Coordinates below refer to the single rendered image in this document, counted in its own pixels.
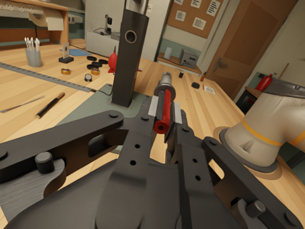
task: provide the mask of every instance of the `metal ruler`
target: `metal ruler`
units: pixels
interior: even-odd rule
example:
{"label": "metal ruler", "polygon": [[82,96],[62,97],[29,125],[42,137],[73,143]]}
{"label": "metal ruler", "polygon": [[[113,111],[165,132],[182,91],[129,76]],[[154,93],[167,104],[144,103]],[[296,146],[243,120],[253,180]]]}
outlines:
{"label": "metal ruler", "polygon": [[68,82],[68,81],[64,81],[62,79],[58,79],[58,78],[54,78],[48,75],[44,75],[44,74],[39,74],[37,72],[34,71],[29,71],[26,69],[22,69],[20,67],[16,67],[16,66],[12,66],[6,63],[2,63],[0,62],[0,68],[2,69],[6,69],[6,70],[10,70],[16,73],[21,73],[30,77],[35,77],[44,81],[49,81],[58,85],[63,85],[69,88],[73,88],[73,89],[77,89],[83,92],[96,92],[97,90],[86,87],[86,86],[82,86],[82,85],[78,85],[76,83],[72,83],[72,82]]}

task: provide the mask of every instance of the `gray cup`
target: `gray cup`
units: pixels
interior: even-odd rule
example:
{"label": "gray cup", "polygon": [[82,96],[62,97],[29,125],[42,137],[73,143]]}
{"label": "gray cup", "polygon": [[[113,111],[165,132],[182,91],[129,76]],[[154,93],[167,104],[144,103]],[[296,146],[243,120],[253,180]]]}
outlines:
{"label": "gray cup", "polygon": [[25,49],[27,64],[34,68],[40,68],[42,63],[42,57],[40,51],[30,51],[28,48]]}

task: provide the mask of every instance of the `door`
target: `door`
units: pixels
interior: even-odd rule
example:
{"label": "door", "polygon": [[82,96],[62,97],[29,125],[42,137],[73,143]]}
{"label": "door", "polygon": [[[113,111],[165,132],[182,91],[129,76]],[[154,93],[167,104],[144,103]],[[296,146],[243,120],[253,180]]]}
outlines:
{"label": "door", "polygon": [[241,0],[205,77],[233,100],[296,2]]}

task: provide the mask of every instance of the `blue cloth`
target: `blue cloth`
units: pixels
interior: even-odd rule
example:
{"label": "blue cloth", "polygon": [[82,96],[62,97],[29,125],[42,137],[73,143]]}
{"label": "blue cloth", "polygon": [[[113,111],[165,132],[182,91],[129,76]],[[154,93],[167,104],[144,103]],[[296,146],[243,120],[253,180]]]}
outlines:
{"label": "blue cloth", "polygon": [[73,57],[92,56],[92,54],[90,54],[89,52],[86,52],[86,51],[83,51],[80,49],[70,49],[69,53]]}

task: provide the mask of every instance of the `black pen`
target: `black pen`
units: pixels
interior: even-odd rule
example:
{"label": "black pen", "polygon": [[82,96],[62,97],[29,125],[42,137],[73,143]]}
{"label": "black pen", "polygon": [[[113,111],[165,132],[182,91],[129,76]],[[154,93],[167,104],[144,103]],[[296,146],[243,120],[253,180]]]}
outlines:
{"label": "black pen", "polygon": [[38,112],[38,114],[35,115],[36,119],[40,119],[42,116],[45,115],[45,113],[48,112],[62,97],[65,96],[65,93],[61,93],[59,96],[57,96],[55,99],[53,99],[48,105],[46,105],[41,111]]}

